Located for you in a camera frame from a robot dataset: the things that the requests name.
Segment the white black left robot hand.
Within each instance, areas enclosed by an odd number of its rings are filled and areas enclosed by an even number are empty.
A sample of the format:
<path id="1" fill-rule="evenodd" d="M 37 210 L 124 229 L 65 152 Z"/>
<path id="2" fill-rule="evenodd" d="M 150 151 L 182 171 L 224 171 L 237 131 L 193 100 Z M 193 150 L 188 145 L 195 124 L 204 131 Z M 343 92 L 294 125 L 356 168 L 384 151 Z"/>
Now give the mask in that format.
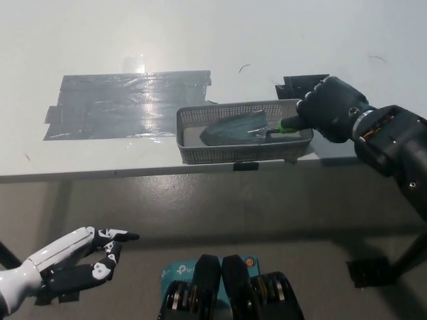
<path id="1" fill-rule="evenodd" d="M 125 230 L 80 227 L 38 250 L 28 258 L 41 276 L 35 304 L 78 301 L 81 291 L 111 281 L 122 244 L 138 239 Z"/>

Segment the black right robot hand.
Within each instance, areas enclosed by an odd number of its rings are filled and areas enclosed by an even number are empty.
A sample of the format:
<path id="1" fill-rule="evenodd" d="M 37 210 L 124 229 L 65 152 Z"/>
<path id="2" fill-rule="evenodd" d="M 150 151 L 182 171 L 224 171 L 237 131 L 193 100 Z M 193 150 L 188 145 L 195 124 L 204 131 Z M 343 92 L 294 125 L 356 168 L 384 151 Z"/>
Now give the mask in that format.
<path id="1" fill-rule="evenodd" d="M 333 143 L 351 139 L 356 120 L 373 109 L 361 92 L 335 76 L 321 80 L 296 107 L 303 123 Z"/>

